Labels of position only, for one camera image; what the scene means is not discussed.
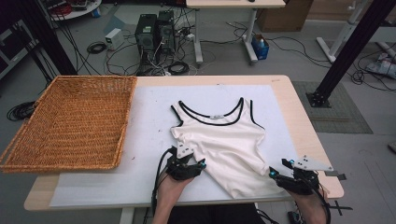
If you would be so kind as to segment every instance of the table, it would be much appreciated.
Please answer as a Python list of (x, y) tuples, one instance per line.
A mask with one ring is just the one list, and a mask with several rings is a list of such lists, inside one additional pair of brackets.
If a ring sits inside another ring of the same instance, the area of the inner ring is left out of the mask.
[[(270, 85), (274, 91), (298, 155), (309, 155), (311, 158), (331, 165), (297, 93), (286, 76), (139, 77), (137, 81), (137, 86), (194, 86), (213, 84)], [(40, 175), (36, 179), (25, 201), (25, 209), (29, 211), (53, 210), (50, 207), (50, 200), (57, 186), (58, 179), (59, 175)], [(319, 172), (319, 180), (329, 191), (329, 198), (341, 198), (344, 195), (344, 190), (337, 177), (326, 176), (322, 172)], [(130, 221), (133, 213), (133, 208), (123, 208), (121, 222), (125, 221), (127, 223)]]
[(73, 10), (72, 12), (70, 12), (70, 14), (67, 14), (65, 16), (51, 15), (51, 18), (54, 21), (65, 21), (65, 20), (74, 19), (94, 11), (96, 8), (100, 6), (101, 3), (102, 0), (95, 0), (94, 2), (88, 1), (86, 10)]
[(187, 7), (195, 8), (195, 37), (194, 37), (194, 49), (195, 49), (195, 61), (198, 66), (204, 61), (201, 51), (201, 43), (199, 39), (199, 22), (200, 8), (210, 8), (210, 7), (244, 7), (252, 8), (249, 25), (247, 27), (247, 34), (243, 35), (243, 41), (247, 49), (247, 53), (250, 58), (250, 64), (256, 63), (258, 61), (256, 53), (251, 47), (251, 33), (253, 31), (254, 21), (256, 20), (257, 8), (271, 8), (271, 7), (284, 7), (285, 2), (283, 0), (255, 0), (254, 2), (249, 2), (248, 0), (187, 0)]

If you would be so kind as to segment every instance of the wicker basket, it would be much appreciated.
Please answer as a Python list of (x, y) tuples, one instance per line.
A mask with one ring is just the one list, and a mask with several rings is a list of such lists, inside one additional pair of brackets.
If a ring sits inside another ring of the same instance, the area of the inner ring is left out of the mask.
[(56, 77), (0, 157), (0, 169), (44, 173), (118, 166), (136, 82)]

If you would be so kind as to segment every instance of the black trim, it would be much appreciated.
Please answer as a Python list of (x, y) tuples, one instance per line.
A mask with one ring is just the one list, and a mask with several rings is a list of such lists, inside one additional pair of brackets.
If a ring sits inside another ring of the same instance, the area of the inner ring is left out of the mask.
[(262, 129), (264, 129), (264, 127), (262, 127), (260, 124), (256, 123), (256, 121), (254, 121), (254, 118), (253, 118), (253, 101), (252, 101), (252, 100), (250, 100), (250, 119), (251, 119), (251, 121), (252, 121), (254, 124), (256, 124), (257, 126), (259, 126), (259, 127), (261, 127)]
[(198, 115), (198, 116), (207, 118), (207, 119), (210, 119), (210, 116), (208, 116), (208, 115), (203, 115), (203, 114), (200, 114), (200, 113), (198, 113), (198, 112), (195, 112), (194, 110), (190, 109), (188, 106), (186, 106), (186, 105), (185, 105), (183, 102), (181, 102), (181, 101), (179, 101), (178, 104), (180, 105), (180, 108), (184, 111), (184, 113), (186, 113), (190, 118), (195, 119), (195, 120), (197, 120), (197, 121), (200, 122), (200, 123), (207, 124), (207, 125), (213, 125), (213, 126), (227, 126), (227, 125), (235, 124), (235, 123), (241, 118), (242, 111), (244, 110), (244, 98), (241, 97), (241, 98), (239, 99), (239, 102), (238, 102), (238, 104), (236, 105), (236, 107), (235, 107), (230, 113), (227, 113), (227, 114), (223, 115), (224, 117), (230, 116), (233, 112), (235, 112), (235, 110), (236, 110), (238, 107), (240, 107), (239, 113), (238, 113), (238, 117), (236, 118), (236, 120), (234, 120), (234, 121), (232, 121), (232, 122), (229, 122), (229, 123), (218, 124), (218, 123), (208, 123), (208, 122), (201, 121), (200, 119), (194, 117), (192, 114), (195, 114), (195, 115)]
[(171, 105), (171, 108), (175, 112), (176, 117), (178, 118), (178, 120), (180, 121), (180, 123), (177, 126), (175, 126), (175, 127), (181, 127), (181, 125), (183, 125), (184, 121), (181, 119), (180, 115), (177, 113), (177, 111), (175, 110), (175, 108), (172, 105)]

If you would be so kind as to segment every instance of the plastic bottle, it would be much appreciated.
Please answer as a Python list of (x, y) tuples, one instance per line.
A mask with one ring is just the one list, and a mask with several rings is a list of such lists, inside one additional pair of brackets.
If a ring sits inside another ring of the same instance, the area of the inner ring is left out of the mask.
[(260, 48), (261, 49), (265, 48), (265, 44), (264, 44), (264, 40), (263, 39), (260, 40)]

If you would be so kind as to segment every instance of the white tank top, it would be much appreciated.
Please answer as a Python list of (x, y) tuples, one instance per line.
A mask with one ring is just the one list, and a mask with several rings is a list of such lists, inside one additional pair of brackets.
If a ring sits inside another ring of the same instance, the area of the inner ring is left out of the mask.
[(240, 98), (224, 115), (197, 113), (179, 101), (172, 108), (180, 124), (171, 128), (177, 141), (194, 149), (197, 161), (205, 158), (206, 171), (233, 198), (259, 197), (280, 192), (268, 176), (268, 165), (258, 149), (265, 130), (252, 114), (253, 102)]

